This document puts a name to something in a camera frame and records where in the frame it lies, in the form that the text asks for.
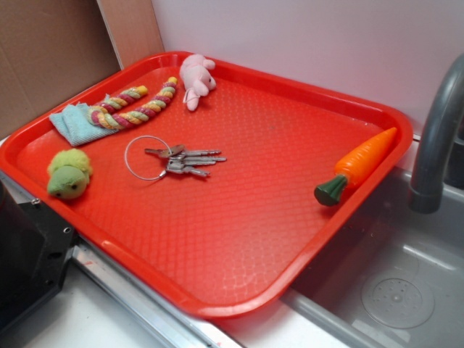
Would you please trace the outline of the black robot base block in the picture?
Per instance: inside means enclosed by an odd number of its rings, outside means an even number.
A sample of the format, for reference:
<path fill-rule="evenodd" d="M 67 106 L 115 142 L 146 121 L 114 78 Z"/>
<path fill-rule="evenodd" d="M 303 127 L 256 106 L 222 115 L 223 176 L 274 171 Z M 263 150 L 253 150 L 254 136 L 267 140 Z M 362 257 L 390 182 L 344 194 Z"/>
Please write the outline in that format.
<path fill-rule="evenodd" d="M 47 204 L 1 184 L 1 333 L 61 292 L 78 234 Z"/>

